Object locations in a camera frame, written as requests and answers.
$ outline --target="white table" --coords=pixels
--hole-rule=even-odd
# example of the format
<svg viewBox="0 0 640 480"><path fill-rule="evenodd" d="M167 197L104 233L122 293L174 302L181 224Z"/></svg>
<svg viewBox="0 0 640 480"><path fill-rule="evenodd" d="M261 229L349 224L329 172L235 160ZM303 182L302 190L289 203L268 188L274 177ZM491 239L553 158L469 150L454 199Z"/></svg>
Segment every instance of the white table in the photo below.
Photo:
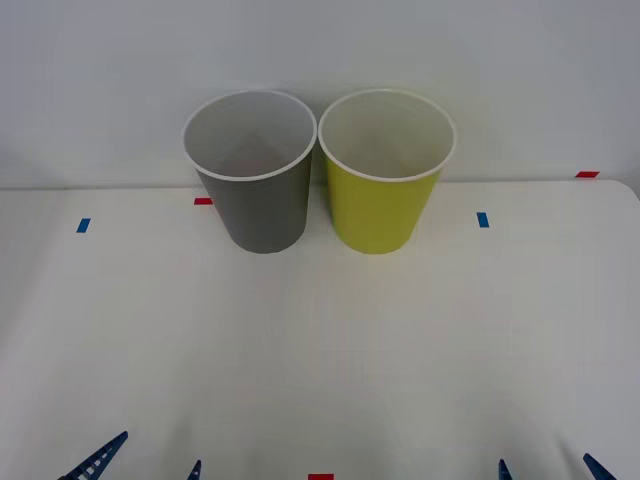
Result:
<svg viewBox="0 0 640 480"><path fill-rule="evenodd" d="M640 202L610 181L440 184L367 256L313 189L236 247L199 189L0 192L0 478L585 480L640 473ZM490 228L479 228L486 212ZM86 233L76 233L90 217Z"/></svg>

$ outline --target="white wall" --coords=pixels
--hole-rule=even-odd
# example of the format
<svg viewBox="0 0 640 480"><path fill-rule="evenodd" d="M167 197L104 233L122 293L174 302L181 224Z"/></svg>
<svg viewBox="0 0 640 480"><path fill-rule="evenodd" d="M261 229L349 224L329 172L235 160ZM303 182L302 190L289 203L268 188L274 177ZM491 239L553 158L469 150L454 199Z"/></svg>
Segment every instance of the white wall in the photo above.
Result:
<svg viewBox="0 0 640 480"><path fill-rule="evenodd" d="M637 0L8 0L0 187L189 185L205 99L275 87L317 114L394 85L456 120L450 179L620 178L640 163Z"/></svg>

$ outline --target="yellow-green paper cup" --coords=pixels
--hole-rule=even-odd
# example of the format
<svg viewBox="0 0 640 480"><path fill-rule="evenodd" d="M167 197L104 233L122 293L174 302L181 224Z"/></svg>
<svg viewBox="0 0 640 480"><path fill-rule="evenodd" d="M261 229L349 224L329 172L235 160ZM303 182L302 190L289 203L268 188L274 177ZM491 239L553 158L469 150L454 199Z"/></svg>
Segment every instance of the yellow-green paper cup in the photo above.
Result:
<svg viewBox="0 0 640 480"><path fill-rule="evenodd" d="M319 130L338 236L363 253L400 248L455 150L447 112L413 93L365 90L332 104Z"/></svg>

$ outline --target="red tape marker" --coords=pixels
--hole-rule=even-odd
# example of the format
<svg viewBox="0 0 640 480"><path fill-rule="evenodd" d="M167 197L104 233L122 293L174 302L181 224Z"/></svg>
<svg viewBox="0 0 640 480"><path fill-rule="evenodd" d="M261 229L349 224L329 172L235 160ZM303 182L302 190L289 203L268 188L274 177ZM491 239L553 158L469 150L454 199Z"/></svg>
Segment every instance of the red tape marker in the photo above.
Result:
<svg viewBox="0 0 640 480"><path fill-rule="evenodd" d="M590 170L582 170L578 172L576 178L596 178L600 172L593 172Z"/></svg>

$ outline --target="paper cup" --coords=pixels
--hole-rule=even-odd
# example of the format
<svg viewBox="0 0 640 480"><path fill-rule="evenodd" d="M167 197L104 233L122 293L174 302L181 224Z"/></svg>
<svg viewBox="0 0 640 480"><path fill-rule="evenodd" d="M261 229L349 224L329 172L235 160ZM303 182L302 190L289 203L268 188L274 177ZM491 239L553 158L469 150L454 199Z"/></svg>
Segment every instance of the paper cup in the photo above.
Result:
<svg viewBox="0 0 640 480"><path fill-rule="evenodd" d="M185 150L240 247L278 252L302 235L316 136L311 110L275 91L220 97L191 116Z"/></svg>
<svg viewBox="0 0 640 480"><path fill-rule="evenodd" d="M338 236L359 252L387 253L409 240L457 134L432 101L377 89L331 105L319 138Z"/></svg>

